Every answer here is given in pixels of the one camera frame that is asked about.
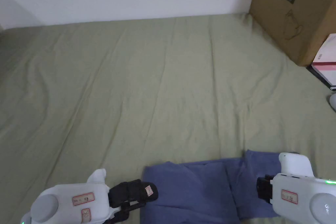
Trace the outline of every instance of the cardboard box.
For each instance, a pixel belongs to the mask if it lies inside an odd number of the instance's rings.
[[[336,33],[336,0],[252,0],[250,13],[299,66]]]

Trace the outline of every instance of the wrinkled fabric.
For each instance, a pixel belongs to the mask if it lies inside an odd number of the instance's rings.
[[[272,206],[258,198],[256,182],[279,172],[279,153],[252,151],[243,158],[146,167],[143,180],[156,185],[159,198],[141,209],[140,223],[230,224],[276,217]]]
[[[5,30],[2,223],[17,224],[45,188],[98,168],[112,187],[145,166],[250,149],[299,152],[318,177],[336,179],[330,94],[248,14]]]

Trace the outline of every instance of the blue towel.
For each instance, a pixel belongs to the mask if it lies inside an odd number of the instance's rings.
[[[247,151],[243,158],[146,167],[158,199],[141,208],[141,224],[240,224],[240,220],[277,216],[259,199],[258,177],[281,171],[279,153]]]

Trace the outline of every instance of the white plastic casing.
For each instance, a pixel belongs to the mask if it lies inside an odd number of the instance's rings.
[[[25,214],[25,224],[101,224],[114,217],[105,184],[106,170],[96,170],[86,184],[56,185],[43,191]]]
[[[58,209],[56,213],[45,222],[37,222],[33,219],[31,212],[31,224],[55,224],[55,223],[67,223],[67,224],[79,224],[83,222],[82,210],[89,209],[89,215],[87,221],[91,223],[97,223],[105,221],[110,216],[110,205],[108,198],[108,188],[104,184],[68,184],[68,185],[56,185],[52,188],[45,190],[39,197],[47,194],[53,195],[58,201]],[[88,193],[90,197],[94,196],[94,200],[90,202],[78,203],[74,205],[73,198],[85,195]]]
[[[270,181],[274,211],[300,224],[336,223],[336,185],[311,176],[306,156],[281,153],[279,159],[282,172]]]
[[[331,106],[333,107],[333,109],[336,110],[336,94],[333,94],[330,97],[329,102],[330,102]]]

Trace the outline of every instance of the red-bordered sticker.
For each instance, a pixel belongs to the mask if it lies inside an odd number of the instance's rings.
[[[72,204],[74,206],[78,206],[78,205],[85,204],[87,202],[94,201],[94,200],[95,200],[94,193],[86,193],[86,194],[72,197]]]
[[[145,190],[146,190],[148,196],[151,196],[154,193],[150,185],[147,186],[145,188]]]
[[[82,209],[82,223],[91,221],[91,211],[89,208]]]
[[[293,193],[287,190],[281,190],[281,198],[295,205],[297,205],[299,202],[298,195],[296,193]]]

